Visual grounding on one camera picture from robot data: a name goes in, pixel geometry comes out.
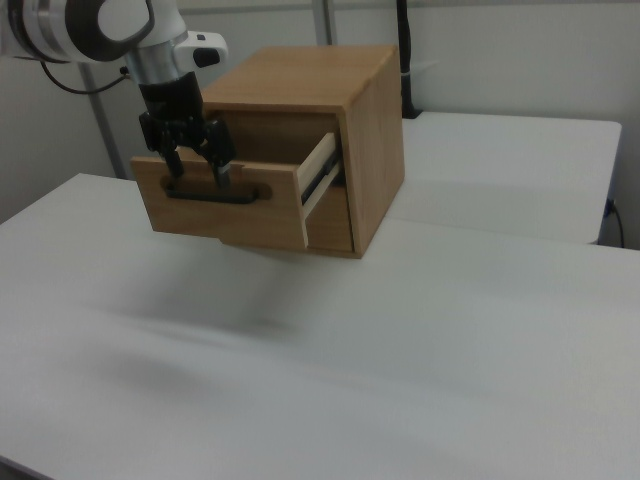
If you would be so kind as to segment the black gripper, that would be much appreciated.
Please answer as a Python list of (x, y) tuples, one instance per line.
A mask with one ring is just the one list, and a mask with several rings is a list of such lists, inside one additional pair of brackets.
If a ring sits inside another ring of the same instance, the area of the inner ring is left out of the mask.
[(148, 150), (159, 150), (172, 178), (184, 168), (177, 145), (201, 150), (219, 188), (228, 188), (230, 162), (236, 150), (224, 120), (207, 121), (201, 89), (194, 72), (177, 80), (139, 86), (146, 111), (139, 122)]

